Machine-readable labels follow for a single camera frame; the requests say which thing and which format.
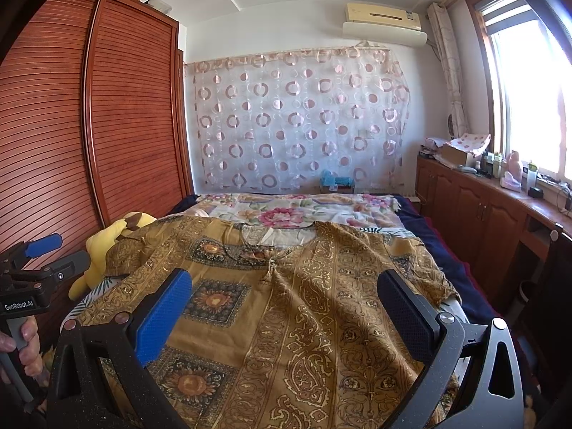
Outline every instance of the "window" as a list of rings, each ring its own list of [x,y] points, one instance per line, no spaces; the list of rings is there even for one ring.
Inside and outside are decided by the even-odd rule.
[[[467,3],[488,64],[495,151],[517,150],[544,174],[572,181],[570,62],[524,0]]]

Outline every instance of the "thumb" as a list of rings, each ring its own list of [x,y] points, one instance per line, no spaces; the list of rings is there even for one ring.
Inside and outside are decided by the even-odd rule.
[[[0,352],[10,353],[16,349],[16,342],[12,337],[0,332]]]

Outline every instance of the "cabinet countertop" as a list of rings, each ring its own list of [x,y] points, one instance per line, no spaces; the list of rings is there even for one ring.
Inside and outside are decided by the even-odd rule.
[[[435,166],[450,170],[448,167],[443,166],[441,163],[434,159],[419,157],[418,160],[431,162]],[[507,196],[508,198],[513,199],[516,203],[524,207],[524,210],[528,215],[539,219],[546,226],[551,227],[555,223],[562,225],[562,227],[564,227],[564,232],[572,237],[572,218],[562,214],[554,204],[549,203],[544,199],[529,197],[524,192],[514,192],[513,190],[505,189],[504,187],[501,187],[501,182],[499,179],[487,179],[486,177],[476,176],[474,174],[461,173],[454,170],[450,171],[457,173],[460,178],[468,179],[472,182],[478,182],[485,187],[488,187]]]

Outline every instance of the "black chair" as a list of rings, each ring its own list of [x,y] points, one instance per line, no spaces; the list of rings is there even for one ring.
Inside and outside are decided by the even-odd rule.
[[[569,316],[572,305],[572,238],[556,224],[538,285],[520,314],[515,329],[522,332],[538,359],[536,377],[542,395],[556,401],[570,378],[572,362]]]

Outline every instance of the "bed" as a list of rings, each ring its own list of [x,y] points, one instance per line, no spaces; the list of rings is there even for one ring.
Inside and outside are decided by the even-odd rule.
[[[402,197],[190,196],[172,213],[113,247],[106,279],[68,317],[109,321],[188,269],[193,296],[148,369],[191,427],[381,424],[422,369],[378,304],[384,269],[462,320],[495,315]]]

